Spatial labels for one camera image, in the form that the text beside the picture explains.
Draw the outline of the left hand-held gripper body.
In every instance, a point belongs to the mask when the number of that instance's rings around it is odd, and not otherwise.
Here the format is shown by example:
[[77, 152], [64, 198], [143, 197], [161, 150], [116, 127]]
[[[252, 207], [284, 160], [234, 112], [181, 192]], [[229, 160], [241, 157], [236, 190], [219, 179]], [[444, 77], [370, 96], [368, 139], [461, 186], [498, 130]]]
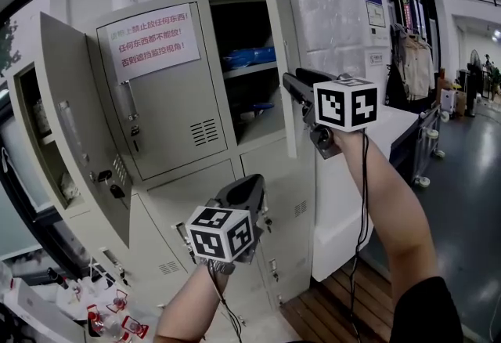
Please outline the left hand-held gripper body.
[[264, 230], [243, 209], [199, 206], [186, 223], [195, 256], [224, 263], [250, 263]]

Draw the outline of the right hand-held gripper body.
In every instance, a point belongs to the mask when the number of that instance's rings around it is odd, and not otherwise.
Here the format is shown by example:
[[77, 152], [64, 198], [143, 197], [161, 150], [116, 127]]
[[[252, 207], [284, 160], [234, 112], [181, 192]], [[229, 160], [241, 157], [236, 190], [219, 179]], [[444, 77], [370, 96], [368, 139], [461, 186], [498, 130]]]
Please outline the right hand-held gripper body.
[[304, 121], [310, 140], [327, 160], [341, 152], [334, 142], [335, 131], [356, 132], [377, 121], [379, 92], [371, 81], [344, 78], [315, 83], [309, 102]]

